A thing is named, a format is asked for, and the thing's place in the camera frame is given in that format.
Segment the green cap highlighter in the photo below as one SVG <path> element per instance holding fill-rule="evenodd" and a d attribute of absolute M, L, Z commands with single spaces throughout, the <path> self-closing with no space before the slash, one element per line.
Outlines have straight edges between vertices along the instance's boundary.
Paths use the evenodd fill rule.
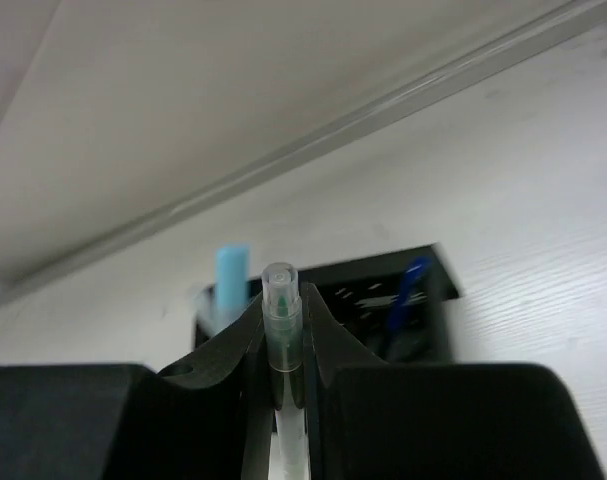
<path fill-rule="evenodd" d="M 189 294 L 189 299 L 194 310 L 197 330 L 208 337 L 215 336 L 218 324 L 210 290 L 208 288 L 193 288 Z"/>

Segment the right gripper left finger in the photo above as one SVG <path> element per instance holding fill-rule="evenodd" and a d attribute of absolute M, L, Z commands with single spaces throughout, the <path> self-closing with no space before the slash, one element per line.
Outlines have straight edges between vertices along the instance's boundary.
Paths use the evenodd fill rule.
<path fill-rule="evenodd" d="M 0 367 L 0 479 L 264 479 L 262 308 L 160 371 Z"/>

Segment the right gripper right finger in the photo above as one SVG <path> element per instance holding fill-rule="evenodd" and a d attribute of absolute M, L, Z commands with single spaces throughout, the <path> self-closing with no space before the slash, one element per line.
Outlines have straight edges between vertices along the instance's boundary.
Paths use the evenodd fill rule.
<path fill-rule="evenodd" d="M 301 288 L 314 479 L 601 479 L 574 400 L 530 363 L 390 364 Z"/>

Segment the green pen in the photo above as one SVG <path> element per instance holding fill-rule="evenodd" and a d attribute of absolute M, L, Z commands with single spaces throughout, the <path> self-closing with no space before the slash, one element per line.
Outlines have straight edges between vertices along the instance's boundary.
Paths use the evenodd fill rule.
<path fill-rule="evenodd" d="M 304 479 L 303 316 L 298 272 L 292 265 L 279 262 L 264 269 L 262 312 L 284 477 Z"/>

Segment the blue cap highlighter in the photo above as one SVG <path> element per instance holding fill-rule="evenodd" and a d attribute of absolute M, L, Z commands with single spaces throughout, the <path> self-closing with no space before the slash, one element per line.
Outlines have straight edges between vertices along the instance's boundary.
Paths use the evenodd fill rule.
<path fill-rule="evenodd" d="M 217 320 L 223 326 L 233 323 L 249 300 L 249 248 L 226 245 L 215 253 L 213 304 Z"/>

